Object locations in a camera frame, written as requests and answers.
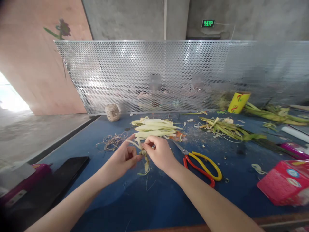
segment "concrete floor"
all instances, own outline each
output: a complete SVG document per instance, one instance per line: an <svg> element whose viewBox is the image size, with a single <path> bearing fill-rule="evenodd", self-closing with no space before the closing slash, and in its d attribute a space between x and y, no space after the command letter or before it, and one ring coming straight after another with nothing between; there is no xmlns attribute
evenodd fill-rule
<svg viewBox="0 0 309 232"><path fill-rule="evenodd" d="M89 120L87 114L35 116L0 108L0 159L28 160Z"/></svg>

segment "scissors blade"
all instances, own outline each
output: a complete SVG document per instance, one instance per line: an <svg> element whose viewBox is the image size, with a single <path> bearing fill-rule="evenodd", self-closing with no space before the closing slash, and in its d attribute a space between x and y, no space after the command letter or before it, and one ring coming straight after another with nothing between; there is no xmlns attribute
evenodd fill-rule
<svg viewBox="0 0 309 232"><path fill-rule="evenodd" d="M184 149L182 146L180 146L178 143L176 143L175 141L173 141L175 144L176 144L176 146L181 150L181 152L184 154L184 155L189 155L189 152L186 150L186 149Z"/></svg>

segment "cylindrical container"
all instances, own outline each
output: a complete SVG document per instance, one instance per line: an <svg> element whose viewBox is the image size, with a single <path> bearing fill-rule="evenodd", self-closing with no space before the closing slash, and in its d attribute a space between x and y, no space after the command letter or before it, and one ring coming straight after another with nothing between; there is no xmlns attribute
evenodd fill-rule
<svg viewBox="0 0 309 232"><path fill-rule="evenodd" d="M296 138L298 138L302 141L305 141L306 143L309 143L309 136L306 135L305 133L299 131L299 130L296 130L296 129L289 127L289 126L282 127L281 130L284 131L285 133L293 135L294 137L296 137Z"/></svg>
<svg viewBox="0 0 309 232"><path fill-rule="evenodd" d="M239 114L248 101L251 93L248 91L238 91L234 94L234 97L229 105L228 112Z"/></svg>

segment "perforated metal panel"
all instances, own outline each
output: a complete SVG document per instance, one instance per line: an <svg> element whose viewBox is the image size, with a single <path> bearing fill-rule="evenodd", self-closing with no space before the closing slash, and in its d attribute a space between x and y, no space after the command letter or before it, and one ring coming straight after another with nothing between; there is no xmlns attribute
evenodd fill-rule
<svg viewBox="0 0 309 232"><path fill-rule="evenodd" d="M250 102L308 100L309 43L55 41L89 114L210 110L235 91Z"/></svg>

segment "hand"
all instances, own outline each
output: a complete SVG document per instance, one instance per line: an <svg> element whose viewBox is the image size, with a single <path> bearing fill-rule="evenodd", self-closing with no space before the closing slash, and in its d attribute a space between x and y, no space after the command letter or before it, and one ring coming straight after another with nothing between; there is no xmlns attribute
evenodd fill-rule
<svg viewBox="0 0 309 232"><path fill-rule="evenodd" d="M165 173L179 164L166 139L149 136L145 143L142 143L142 147L147 151L154 164Z"/></svg>
<svg viewBox="0 0 309 232"><path fill-rule="evenodd" d="M135 147L128 147L129 142L124 141L122 145L114 152L109 160L100 168L95 175L98 176L103 188L122 177L130 168L134 168L137 162L142 160Z"/></svg>

